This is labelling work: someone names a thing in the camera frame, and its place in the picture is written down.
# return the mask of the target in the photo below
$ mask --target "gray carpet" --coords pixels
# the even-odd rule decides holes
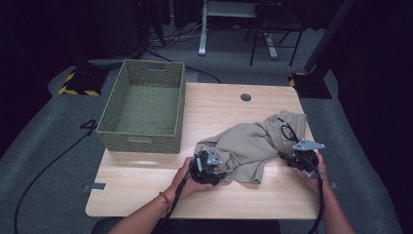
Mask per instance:
[[[174,61],[200,69],[222,83],[288,86],[287,76],[304,71],[303,66],[323,34],[308,30],[303,34],[297,57],[288,66],[291,50],[279,50],[279,59],[270,59],[266,49],[257,51],[249,66],[252,37],[243,42],[241,29],[214,30],[207,38],[206,55],[198,56],[199,38],[181,42],[169,49],[152,50]],[[162,60],[144,54],[142,59]],[[113,62],[95,60],[93,63]],[[79,127],[100,118],[119,69],[110,71],[102,96],[58,95],[73,67],[68,67],[49,84],[53,98],[36,114],[0,161],[0,233],[14,232],[14,215],[19,197],[30,181],[87,130]],[[188,70],[190,81],[215,80]],[[300,99],[313,135],[323,149],[330,177],[337,182],[336,193],[357,233],[401,233],[388,191],[376,175],[337,99],[337,84],[330,72],[325,82],[333,99]],[[31,187],[19,209],[19,233],[91,233],[100,219],[85,214],[88,192],[85,184],[94,182],[104,145],[93,133],[52,164]],[[282,233],[307,233],[311,220],[281,220]]]

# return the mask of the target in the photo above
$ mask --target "bracelet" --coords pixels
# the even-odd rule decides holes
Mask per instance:
[[[163,196],[163,197],[165,198],[165,202],[164,202],[164,203],[166,203],[166,204],[168,205],[167,213],[171,213],[171,212],[172,212],[172,204],[170,203],[167,195],[165,195],[164,192],[159,192],[159,195],[161,195],[161,196]]]

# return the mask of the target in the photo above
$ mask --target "person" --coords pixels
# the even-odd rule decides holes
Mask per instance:
[[[324,195],[324,231],[326,234],[334,233],[356,233],[351,223],[347,219],[341,205],[332,190],[329,180],[327,167],[324,164],[324,160],[321,154],[318,154],[319,158],[319,171],[322,172],[323,178],[323,195]],[[152,233],[158,221],[166,211],[170,208],[170,203],[175,197],[175,190],[180,181],[185,177],[186,172],[194,158],[187,158],[183,166],[177,171],[172,183],[165,190],[163,194],[155,197],[152,201],[148,202],[143,207],[139,208],[132,214],[122,218],[110,231],[109,234],[128,234],[128,233]],[[305,180],[306,184],[319,193],[318,182],[314,178],[306,177],[301,171],[292,169],[299,177]],[[184,186],[180,199],[185,199],[196,192],[203,192],[212,189],[212,184],[200,184],[195,182],[191,177],[188,178],[186,185]]]

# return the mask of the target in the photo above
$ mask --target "forearm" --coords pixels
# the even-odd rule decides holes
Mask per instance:
[[[356,233],[347,219],[341,205],[330,187],[325,187],[324,195],[324,227],[326,234]]]
[[[166,194],[172,202],[174,194],[170,192],[166,192]],[[166,213],[167,208],[168,204],[165,198],[159,195],[134,213],[122,219],[109,234],[150,234],[159,219]]]

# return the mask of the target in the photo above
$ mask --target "chair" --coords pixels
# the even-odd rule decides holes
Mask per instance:
[[[281,3],[280,1],[264,2],[263,0],[260,5],[255,7],[255,21],[253,28],[255,28],[255,35],[249,65],[252,65],[252,61],[254,59],[255,47],[259,33],[266,33],[270,35],[271,33],[284,33],[285,35],[278,43],[278,48],[294,48],[294,52],[292,53],[291,61],[289,63],[290,66],[292,65],[295,58],[295,53],[297,52],[297,48],[300,43],[301,35],[304,30],[303,24],[292,6]],[[245,36],[244,41],[246,41],[250,31],[251,29]],[[280,45],[290,32],[299,32],[295,46]]]

